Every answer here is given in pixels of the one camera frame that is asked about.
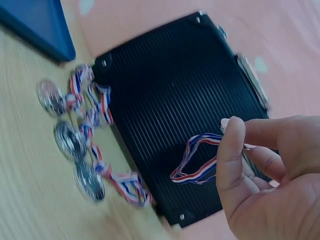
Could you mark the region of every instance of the pink surface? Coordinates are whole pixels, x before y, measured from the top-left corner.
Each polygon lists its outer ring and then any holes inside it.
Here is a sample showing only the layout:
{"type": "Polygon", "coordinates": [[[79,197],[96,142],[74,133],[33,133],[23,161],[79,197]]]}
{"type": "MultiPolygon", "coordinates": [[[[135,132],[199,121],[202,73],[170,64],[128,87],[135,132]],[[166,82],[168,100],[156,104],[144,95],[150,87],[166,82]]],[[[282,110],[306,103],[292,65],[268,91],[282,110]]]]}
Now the pink surface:
{"type": "MultiPolygon", "coordinates": [[[[222,25],[234,52],[255,65],[270,99],[270,117],[320,115],[320,0],[95,0],[87,15],[79,11],[79,20],[98,56],[196,10],[222,25]]],[[[181,239],[234,237],[220,212],[185,228],[181,239]]]]}

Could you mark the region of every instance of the ribbed black surface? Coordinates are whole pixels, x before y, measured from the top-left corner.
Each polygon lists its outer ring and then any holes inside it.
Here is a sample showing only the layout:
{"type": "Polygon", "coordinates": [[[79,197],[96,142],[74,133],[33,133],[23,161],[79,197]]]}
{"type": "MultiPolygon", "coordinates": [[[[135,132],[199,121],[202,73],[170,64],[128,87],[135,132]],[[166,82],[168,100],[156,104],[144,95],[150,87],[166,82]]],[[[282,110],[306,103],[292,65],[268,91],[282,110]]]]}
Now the ribbed black surface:
{"type": "MultiPolygon", "coordinates": [[[[112,66],[96,81],[111,86],[111,113],[160,211],[182,227],[219,211],[215,180],[179,185],[169,178],[186,141],[222,134],[221,118],[268,116],[209,17],[195,13],[166,24],[100,56],[97,66],[107,54],[112,66]]],[[[201,145],[186,171],[216,154],[217,147],[201,145]]]]}

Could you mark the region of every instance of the silver medal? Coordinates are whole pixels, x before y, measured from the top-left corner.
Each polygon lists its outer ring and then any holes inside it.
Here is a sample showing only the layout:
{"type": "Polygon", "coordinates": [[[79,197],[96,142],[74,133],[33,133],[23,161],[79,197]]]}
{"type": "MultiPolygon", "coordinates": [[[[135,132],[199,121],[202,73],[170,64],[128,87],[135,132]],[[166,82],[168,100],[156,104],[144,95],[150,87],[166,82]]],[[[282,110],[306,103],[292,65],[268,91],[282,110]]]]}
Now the silver medal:
{"type": "Polygon", "coordinates": [[[74,180],[83,196],[94,202],[105,198],[105,186],[101,176],[84,161],[75,163],[74,180]]]}
{"type": "Polygon", "coordinates": [[[54,138],[60,151],[67,158],[76,162],[83,161],[87,153],[87,146],[84,137],[74,129],[71,123],[58,121],[54,127],[54,138]]]}
{"type": "Polygon", "coordinates": [[[43,108],[53,116],[67,111],[66,97],[61,89],[49,79],[43,79],[36,86],[36,92],[43,108]]]}

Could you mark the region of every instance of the hand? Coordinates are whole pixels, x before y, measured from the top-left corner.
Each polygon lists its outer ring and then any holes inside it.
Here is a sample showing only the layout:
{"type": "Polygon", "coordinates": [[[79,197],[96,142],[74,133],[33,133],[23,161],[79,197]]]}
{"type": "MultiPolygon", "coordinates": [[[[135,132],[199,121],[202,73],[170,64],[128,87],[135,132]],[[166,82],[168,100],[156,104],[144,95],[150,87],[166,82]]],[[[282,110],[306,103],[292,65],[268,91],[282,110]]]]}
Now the hand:
{"type": "Polygon", "coordinates": [[[216,186],[240,240],[320,239],[320,117],[232,117],[218,148],[216,186]],[[243,150],[244,143],[257,147],[243,150]],[[254,176],[242,151],[280,185],[254,176]]]}

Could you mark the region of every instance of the wood grain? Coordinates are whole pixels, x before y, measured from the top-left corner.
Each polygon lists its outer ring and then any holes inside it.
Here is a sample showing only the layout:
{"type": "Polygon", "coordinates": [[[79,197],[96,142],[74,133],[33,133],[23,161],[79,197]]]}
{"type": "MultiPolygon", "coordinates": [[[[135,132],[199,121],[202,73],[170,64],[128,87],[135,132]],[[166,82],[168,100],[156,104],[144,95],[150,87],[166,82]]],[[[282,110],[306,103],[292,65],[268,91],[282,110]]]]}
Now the wood grain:
{"type": "MultiPolygon", "coordinates": [[[[64,9],[77,52],[75,62],[56,65],[0,29],[0,239],[171,239],[151,207],[131,207],[108,183],[102,203],[83,198],[73,164],[56,146],[57,120],[41,107],[36,84],[50,78],[66,90],[70,70],[93,61],[66,0],[64,9]]],[[[109,127],[96,131],[95,142],[115,172],[129,171],[109,127]]]]}

